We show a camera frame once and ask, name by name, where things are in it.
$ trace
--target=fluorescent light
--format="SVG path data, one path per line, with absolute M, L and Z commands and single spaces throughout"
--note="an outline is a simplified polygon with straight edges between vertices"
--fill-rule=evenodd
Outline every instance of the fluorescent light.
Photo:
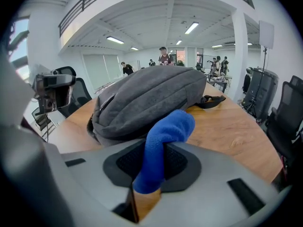
M 114 42 L 116 42 L 116 43 L 119 43 L 119 44 L 124 44 L 123 41 L 118 40 L 118 39 L 116 39 L 116 38 L 114 38 L 114 37 L 112 37 L 112 36 L 107 37 L 107 39 L 108 39 L 108 40 L 111 40 L 111 41 L 114 41 Z
M 236 45 L 236 44 L 234 44 L 234 45 Z M 247 45 L 252 45 L 252 43 L 248 43 Z
M 188 30 L 185 32 L 185 34 L 189 34 L 190 32 L 192 32 L 194 30 L 194 28 L 196 28 L 199 25 L 198 22 L 193 22 L 193 24 L 188 28 Z

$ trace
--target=tripod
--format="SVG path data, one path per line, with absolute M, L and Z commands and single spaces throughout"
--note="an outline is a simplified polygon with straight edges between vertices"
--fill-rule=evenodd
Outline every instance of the tripod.
M 253 98 L 253 101 L 252 103 L 248 106 L 248 108 L 246 109 L 246 112 L 249 112 L 250 109 L 253 110 L 253 114 L 252 116 L 254 118 L 256 118 L 256 122 L 257 122 L 257 114 L 256 114 L 256 108 L 255 108 L 255 105 L 256 105 L 256 100 L 257 100 L 257 96 L 258 96 L 258 92 L 260 90 L 260 87 L 261 87 L 261 82 L 262 82 L 262 79 L 263 79 L 263 76 L 264 76 L 264 68 L 265 68 L 265 60 L 266 60 L 266 54 L 267 54 L 267 48 L 265 47 L 264 48 L 264 64 L 263 64 L 263 69 L 262 69 L 262 75 L 261 75 L 261 79 L 260 79 L 260 82 L 259 82 L 259 86 L 258 86 L 258 89 L 256 91 L 256 95 L 254 96 Z

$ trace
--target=gray backpack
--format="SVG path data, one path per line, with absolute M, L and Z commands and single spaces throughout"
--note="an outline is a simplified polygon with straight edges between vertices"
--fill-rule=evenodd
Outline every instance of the gray backpack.
M 88 133 L 103 146 L 145 138 L 157 121 L 176 109 L 211 108 L 225 100 L 203 97 L 205 85 L 206 76 L 191 68 L 153 66 L 137 71 L 98 96 Z

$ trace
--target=ceiling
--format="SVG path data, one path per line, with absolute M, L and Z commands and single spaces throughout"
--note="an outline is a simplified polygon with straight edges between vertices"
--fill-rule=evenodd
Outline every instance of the ceiling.
M 197 26 L 189 35 L 187 28 Z M 247 21 L 248 38 L 258 43 L 258 26 Z M 117 44 L 108 36 L 124 41 Z M 231 12 L 217 0 L 126 0 L 99 14 L 70 46 L 104 47 L 124 52 L 153 47 L 211 47 L 234 43 Z

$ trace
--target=blue towel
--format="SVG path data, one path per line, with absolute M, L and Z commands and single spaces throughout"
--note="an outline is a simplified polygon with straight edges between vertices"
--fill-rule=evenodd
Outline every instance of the blue towel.
M 173 111 L 151 128 L 146 138 L 142 168 L 133 183 L 136 192 L 148 194 L 160 188 L 164 181 L 163 143 L 185 142 L 194 128 L 194 117 L 182 110 Z

